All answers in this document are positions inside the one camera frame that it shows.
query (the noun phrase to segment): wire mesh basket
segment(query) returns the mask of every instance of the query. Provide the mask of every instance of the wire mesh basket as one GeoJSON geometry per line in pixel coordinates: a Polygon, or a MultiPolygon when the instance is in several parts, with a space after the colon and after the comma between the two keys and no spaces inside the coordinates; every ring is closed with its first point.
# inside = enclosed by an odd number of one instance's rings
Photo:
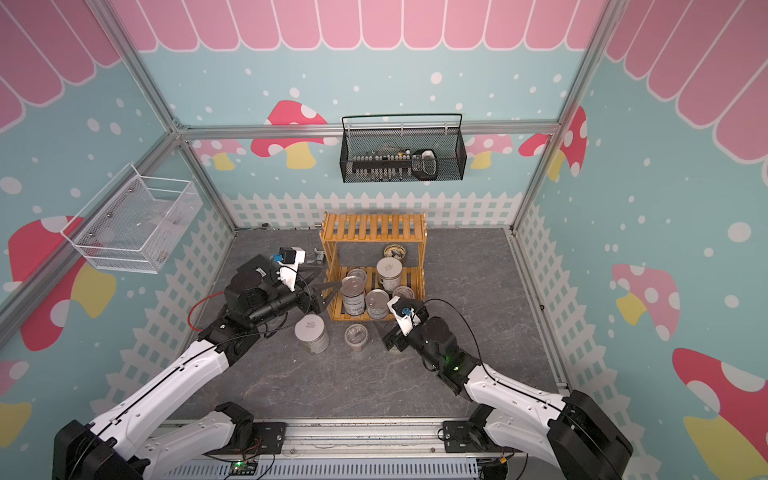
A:
{"type": "Polygon", "coordinates": [[[344,182],[464,179],[461,114],[354,115],[341,122],[344,182]]]}
{"type": "Polygon", "coordinates": [[[159,273],[202,206],[191,181],[145,177],[129,164],[61,234],[95,268],[159,273]],[[122,183],[116,181],[119,178],[124,178],[122,183]],[[88,221],[70,231],[110,186],[115,193],[88,215],[88,221]]]}

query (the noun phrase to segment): red cable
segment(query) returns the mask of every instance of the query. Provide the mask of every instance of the red cable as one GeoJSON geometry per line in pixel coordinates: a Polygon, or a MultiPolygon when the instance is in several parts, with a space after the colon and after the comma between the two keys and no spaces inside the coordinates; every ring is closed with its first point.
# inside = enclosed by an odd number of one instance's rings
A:
{"type": "Polygon", "coordinates": [[[187,325],[189,325],[189,326],[190,326],[190,328],[191,328],[192,330],[194,330],[195,332],[202,332],[202,331],[203,331],[203,330],[201,330],[201,329],[196,329],[195,327],[193,327],[193,326],[192,326],[192,312],[193,312],[193,311],[194,311],[194,310],[197,308],[197,306],[198,306],[198,305],[200,305],[202,302],[204,302],[204,301],[208,300],[208,299],[209,299],[209,298],[211,298],[212,296],[221,295],[222,293],[223,293],[223,292],[214,293],[213,295],[209,295],[209,296],[207,296],[207,297],[203,298],[201,301],[199,301],[199,302],[197,302],[197,303],[195,303],[195,304],[194,304],[194,306],[192,307],[192,310],[190,310],[190,314],[189,314],[189,315],[187,315],[187,325]]]}

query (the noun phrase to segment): black cable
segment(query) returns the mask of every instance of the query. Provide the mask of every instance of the black cable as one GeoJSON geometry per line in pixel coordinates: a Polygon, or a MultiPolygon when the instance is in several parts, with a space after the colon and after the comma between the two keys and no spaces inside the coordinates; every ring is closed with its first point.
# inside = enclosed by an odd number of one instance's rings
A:
{"type": "Polygon", "coordinates": [[[275,454],[272,454],[272,463],[270,463],[270,467],[266,471],[264,471],[263,474],[259,475],[259,478],[257,478],[256,480],[261,480],[261,478],[264,475],[270,472],[270,470],[272,469],[272,465],[275,465],[275,458],[276,458],[275,454]]]}
{"type": "Polygon", "coordinates": [[[520,471],[520,475],[515,480],[520,480],[520,477],[523,476],[523,473],[525,473],[525,467],[528,466],[528,454],[525,454],[525,463],[523,464],[523,469],[520,471]]]}
{"type": "Polygon", "coordinates": [[[531,395],[531,394],[530,394],[530,393],[528,393],[528,392],[524,392],[524,391],[522,391],[522,390],[520,390],[520,389],[516,389],[516,388],[515,388],[515,387],[513,387],[513,386],[507,385],[507,384],[505,384],[505,383],[501,382],[499,379],[495,378],[493,375],[491,375],[491,373],[488,371],[488,369],[486,369],[486,368],[485,368],[485,364],[484,364],[484,363],[483,363],[483,361],[482,361],[482,355],[480,354],[480,345],[478,344],[478,340],[477,340],[477,338],[475,337],[475,332],[473,332],[473,331],[472,331],[472,327],[470,327],[470,326],[469,326],[469,322],[467,321],[467,319],[466,319],[466,318],[464,318],[464,316],[462,315],[462,313],[461,313],[461,312],[459,312],[459,311],[458,311],[458,309],[457,309],[455,306],[451,305],[451,303],[449,303],[449,302],[446,302],[446,301],[445,301],[445,300],[443,300],[443,299],[439,299],[439,298],[431,298],[431,299],[429,299],[429,300],[425,300],[425,302],[424,302],[424,305],[422,306],[422,308],[424,308],[424,306],[425,306],[427,303],[429,303],[429,302],[443,302],[445,305],[448,305],[448,306],[450,306],[450,307],[451,307],[451,308],[452,308],[452,309],[453,309],[453,310],[454,310],[456,313],[458,313],[458,316],[460,316],[460,317],[462,318],[462,320],[464,320],[464,324],[467,326],[467,329],[469,330],[469,333],[470,333],[470,335],[472,335],[472,340],[475,342],[475,348],[476,348],[476,349],[477,349],[477,351],[478,351],[478,360],[480,360],[480,366],[482,367],[482,369],[483,369],[483,370],[485,370],[485,374],[488,376],[488,378],[490,378],[490,379],[491,379],[491,380],[493,380],[494,382],[497,382],[499,385],[501,385],[501,386],[503,386],[503,387],[506,387],[506,388],[508,388],[508,389],[512,390],[513,392],[517,392],[517,393],[520,393],[520,394],[522,394],[522,395],[525,395],[525,396],[527,396],[527,397],[530,397],[530,398],[532,398],[533,400],[536,400],[537,402],[541,402],[541,403],[545,404],[545,406],[548,406],[548,407],[552,407],[553,409],[555,409],[555,410],[557,410],[558,412],[562,413],[562,414],[563,414],[563,416],[564,416],[566,419],[568,419],[568,420],[571,422],[571,424],[572,424],[572,425],[574,425],[574,426],[578,427],[578,429],[579,429],[579,430],[581,430],[581,432],[582,432],[582,433],[584,433],[584,434],[587,436],[587,438],[589,439],[589,441],[590,441],[590,442],[592,442],[592,445],[594,445],[594,447],[595,447],[595,448],[596,448],[596,449],[597,449],[597,450],[600,452],[600,455],[603,455],[603,458],[605,458],[605,461],[606,461],[606,462],[607,462],[607,463],[608,463],[608,464],[611,466],[611,470],[613,470],[613,471],[614,471],[614,473],[616,474],[617,478],[622,478],[622,476],[621,476],[621,475],[619,475],[619,472],[618,472],[618,471],[616,470],[616,468],[614,467],[614,464],[612,464],[612,463],[611,463],[611,460],[608,458],[608,456],[607,456],[607,455],[605,455],[605,452],[603,452],[603,449],[601,449],[601,448],[600,448],[600,446],[598,445],[598,443],[597,443],[597,442],[596,442],[596,441],[595,441],[595,440],[594,440],[594,439],[593,439],[593,438],[592,438],[592,437],[589,435],[589,433],[587,433],[587,431],[586,431],[586,430],[584,430],[584,428],[583,428],[581,425],[579,425],[579,424],[578,424],[578,423],[577,423],[575,420],[573,420],[573,419],[572,419],[570,416],[568,416],[568,414],[567,414],[566,412],[564,412],[562,409],[559,409],[558,407],[556,407],[556,406],[552,405],[552,404],[551,404],[551,403],[549,403],[549,402],[546,402],[546,401],[544,401],[544,400],[542,400],[542,399],[539,399],[539,398],[537,398],[536,396],[533,396],[533,395],[531,395]]]}

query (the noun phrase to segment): white wire basket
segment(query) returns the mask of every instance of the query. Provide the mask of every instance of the white wire basket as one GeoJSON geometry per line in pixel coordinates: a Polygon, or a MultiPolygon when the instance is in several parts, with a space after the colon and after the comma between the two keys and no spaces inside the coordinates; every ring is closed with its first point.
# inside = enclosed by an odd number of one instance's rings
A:
{"type": "Polygon", "coordinates": [[[128,164],[61,235],[95,268],[159,273],[202,206],[191,181],[145,177],[128,164]],[[76,224],[109,187],[117,188],[109,200],[90,220],[76,224]]]}

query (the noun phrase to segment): white picket fence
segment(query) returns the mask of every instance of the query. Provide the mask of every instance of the white picket fence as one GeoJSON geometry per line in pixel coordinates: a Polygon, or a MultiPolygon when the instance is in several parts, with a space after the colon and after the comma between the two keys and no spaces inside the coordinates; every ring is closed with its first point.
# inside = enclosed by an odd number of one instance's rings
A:
{"type": "Polygon", "coordinates": [[[107,395],[91,402],[96,415],[117,405],[180,355],[189,330],[187,313],[215,281],[231,239],[216,213],[208,209],[203,212],[205,218],[197,221],[200,231],[192,233],[191,243],[184,245],[184,256],[174,260],[176,272],[165,275],[166,289],[155,291],[157,305],[144,310],[147,325],[134,329],[134,348],[120,351],[123,367],[107,375],[107,395]]]}
{"type": "Polygon", "coordinates": [[[539,206],[532,204],[518,229],[523,251],[534,274],[538,294],[546,306],[547,318],[557,336],[565,357],[569,382],[595,399],[619,429],[632,442],[634,455],[624,473],[627,480],[641,480],[647,475],[653,480],[661,462],[645,452],[641,441],[645,428],[633,423],[627,413],[630,398],[621,395],[615,385],[616,370],[605,365],[605,346],[594,340],[595,325],[587,323],[587,306],[576,300],[578,288],[568,284],[570,271],[563,271],[563,256],[557,255],[557,242],[549,240],[545,218],[539,216],[539,206]]]}
{"type": "Polygon", "coordinates": [[[353,197],[337,197],[331,194],[323,198],[316,194],[309,198],[304,194],[293,198],[285,194],[277,198],[270,194],[262,199],[254,194],[252,198],[238,195],[232,200],[224,196],[224,203],[230,209],[238,227],[258,227],[268,223],[273,228],[314,227],[323,218],[324,212],[336,214],[397,213],[427,215],[427,225],[431,227],[498,227],[509,225],[522,202],[522,192],[513,197],[506,193],[492,197],[490,192],[483,197],[475,193],[466,198],[456,193],[453,197],[440,194],[430,197],[424,194],[416,197],[413,192],[406,197],[397,193],[384,197],[379,193],[375,197],[363,194],[353,197]]]}

